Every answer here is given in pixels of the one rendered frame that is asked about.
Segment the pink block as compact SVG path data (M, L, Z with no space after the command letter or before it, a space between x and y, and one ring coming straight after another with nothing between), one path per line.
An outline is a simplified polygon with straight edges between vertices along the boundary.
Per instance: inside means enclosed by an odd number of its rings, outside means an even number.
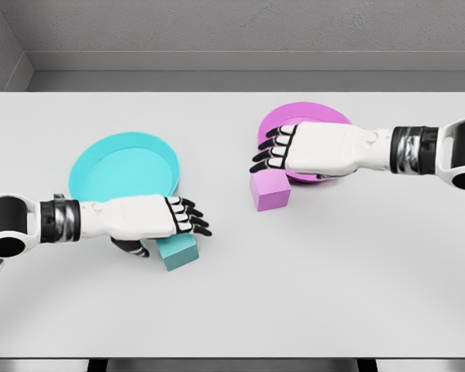
M261 170L250 175L250 190L258 212L288 205L291 186L283 170Z

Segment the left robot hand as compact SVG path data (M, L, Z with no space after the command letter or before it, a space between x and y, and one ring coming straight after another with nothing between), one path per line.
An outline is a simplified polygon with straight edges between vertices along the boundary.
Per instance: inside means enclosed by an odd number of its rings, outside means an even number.
M126 253L148 257L143 239L163 239L185 233L211 236L209 224L195 203L182 197L145 195L124 197L108 203L120 221L111 226L110 239Z

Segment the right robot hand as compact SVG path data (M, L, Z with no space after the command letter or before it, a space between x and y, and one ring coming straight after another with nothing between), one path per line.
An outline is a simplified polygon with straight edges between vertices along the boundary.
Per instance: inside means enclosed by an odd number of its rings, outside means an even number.
M258 145L250 173L278 169L315 174L319 179L342 177L346 165L339 152L349 129L348 125L324 122L273 128Z

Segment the pink round plate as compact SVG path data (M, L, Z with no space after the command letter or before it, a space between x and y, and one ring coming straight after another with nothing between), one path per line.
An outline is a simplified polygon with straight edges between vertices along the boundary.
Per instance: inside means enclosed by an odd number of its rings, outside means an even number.
M341 112L326 105L314 102L292 102L271 111L261 122L257 132L257 143L261 144L266 134L282 125L296 125L301 122L331 122L351 125L351 121Z

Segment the cyan round plate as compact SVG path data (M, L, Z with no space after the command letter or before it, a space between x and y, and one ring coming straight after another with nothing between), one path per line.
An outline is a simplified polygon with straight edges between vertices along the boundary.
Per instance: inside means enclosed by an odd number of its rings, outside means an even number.
M80 202L159 194L171 196L180 179L174 149L148 133L118 133L87 148L71 168L70 196Z

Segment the cyan block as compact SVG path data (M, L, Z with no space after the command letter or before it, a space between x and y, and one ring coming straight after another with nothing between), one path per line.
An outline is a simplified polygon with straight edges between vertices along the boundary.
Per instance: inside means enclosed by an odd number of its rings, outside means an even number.
M196 240L190 233L157 239L156 244L168 271L175 270L199 258Z

